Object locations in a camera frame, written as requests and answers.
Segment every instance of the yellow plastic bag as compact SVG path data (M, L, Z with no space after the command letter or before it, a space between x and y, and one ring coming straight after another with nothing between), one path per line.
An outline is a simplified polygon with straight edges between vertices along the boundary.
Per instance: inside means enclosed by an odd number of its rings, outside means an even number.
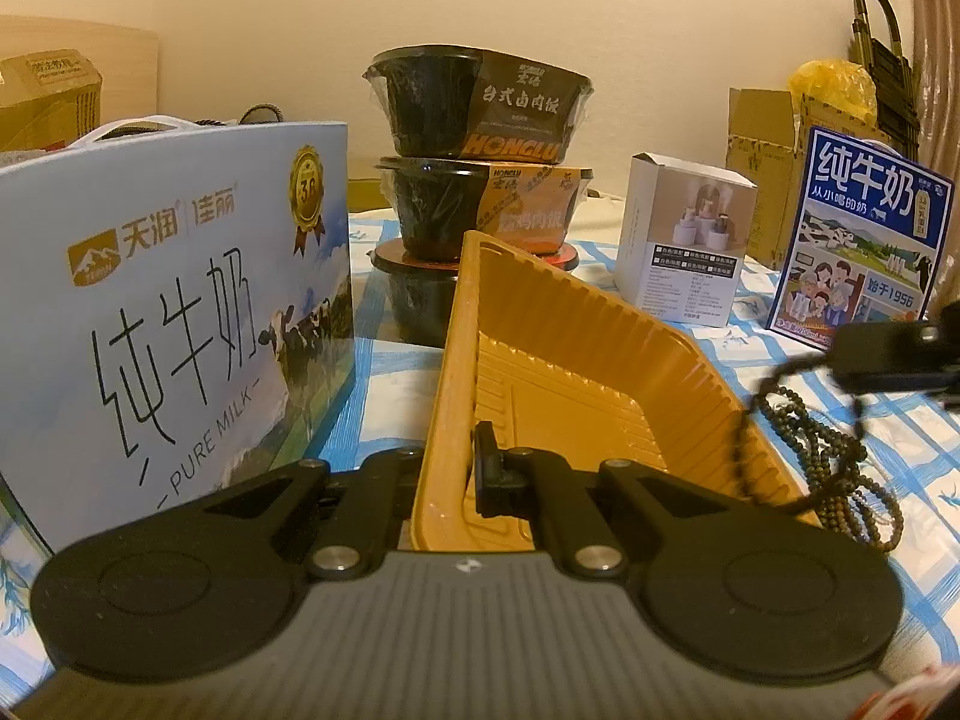
M877 126L877 86L863 65L846 59L815 59L800 65L786 85L795 111L805 94Z

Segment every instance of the metal screw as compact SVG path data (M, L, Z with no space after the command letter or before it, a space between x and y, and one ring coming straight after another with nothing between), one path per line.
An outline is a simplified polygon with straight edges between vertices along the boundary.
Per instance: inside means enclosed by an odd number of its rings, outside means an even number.
M580 567L590 571L610 571L620 565L623 560L620 550L608 547L606 544L591 544L589 547L578 549L574 560Z
M346 571L360 562L360 553L353 547L334 544L313 553L313 565L323 571Z

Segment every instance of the round black pad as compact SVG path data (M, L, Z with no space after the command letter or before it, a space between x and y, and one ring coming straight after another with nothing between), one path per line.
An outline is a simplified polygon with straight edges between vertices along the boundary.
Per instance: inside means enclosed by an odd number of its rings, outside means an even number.
M280 632L295 600L293 570L253 522L221 519L232 527L205 532L197 522L193 536L165 537L144 520L56 555L31 597L54 664L164 682L231 664ZM252 538L225 538L238 529Z
M674 519L641 595L702 664L749 680L819 682L878 658L901 616L883 557L838 533L736 507Z
M120 611L172 614L197 603L210 587L210 569L179 552L124 557L100 576L100 592Z

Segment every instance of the stacked food bowl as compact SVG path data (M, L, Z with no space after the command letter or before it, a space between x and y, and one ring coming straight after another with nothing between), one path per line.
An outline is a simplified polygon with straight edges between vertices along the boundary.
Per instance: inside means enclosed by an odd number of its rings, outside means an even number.
M377 247L373 264L389 277L405 341L443 346L467 230L577 266L564 241L593 174L560 163L593 92L587 77L461 46L390 50L364 77L400 155L378 167L401 238Z

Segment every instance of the metal handle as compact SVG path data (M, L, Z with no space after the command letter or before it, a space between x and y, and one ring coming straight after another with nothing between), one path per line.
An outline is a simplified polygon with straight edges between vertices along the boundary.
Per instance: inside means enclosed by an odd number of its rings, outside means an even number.
M879 2L880 7L883 8L883 15L885 15L887 26L890 29L890 50L894 52L894 56L903 56L904 48L901 45L901 35L899 34L899 25L896 23L894 8L889 0L877 0L877 2ZM860 33L862 29L869 40L870 17L867 14L867 0L853 0L853 11L856 14L856 18L853 21L853 31Z

